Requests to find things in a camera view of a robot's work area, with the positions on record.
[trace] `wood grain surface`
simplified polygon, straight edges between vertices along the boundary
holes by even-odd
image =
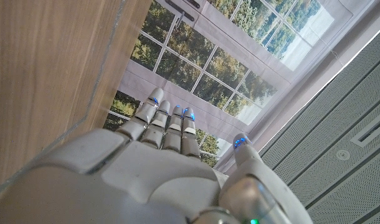
[[[101,128],[151,0],[0,0],[0,184]]]

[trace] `air vent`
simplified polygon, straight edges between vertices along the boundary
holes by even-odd
[[[372,120],[365,128],[355,135],[351,142],[364,147],[380,134],[380,114]]]

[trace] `ceiling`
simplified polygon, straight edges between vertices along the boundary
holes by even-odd
[[[259,153],[315,223],[380,223],[380,33]]]

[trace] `window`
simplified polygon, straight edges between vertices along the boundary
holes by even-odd
[[[103,128],[115,131],[135,115],[140,101],[117,91]]]
[[[235,15],[239,2],[210,1],[227,17]],[[242,23],[247,4],[237,9],[234,22]],[[248,30],[262,41],[273,36],[279,20],[271,12],[260,16],[270,24],[262,30],[261,22],[253,21]],[[176,19],[153,1],[131,59],[245,124],[252,122],[276,90],[185,22],[174,29]]]
[[[293,71],[334,22],[317,0],[209,2]]]
[[[199,136],[203,136],[200,142],[201,160],[211,167],[214,167],[219,158],[232,146],[231,143],[201,130],[197,134],[197,140]]]

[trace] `robotic hand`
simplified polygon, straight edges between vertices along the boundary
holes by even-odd
[[[115,133],[96,129],[54,149],[0,193],[0,223],[312,223],[244,134],[223,184],[200,161],[192,109],[156,88]]]

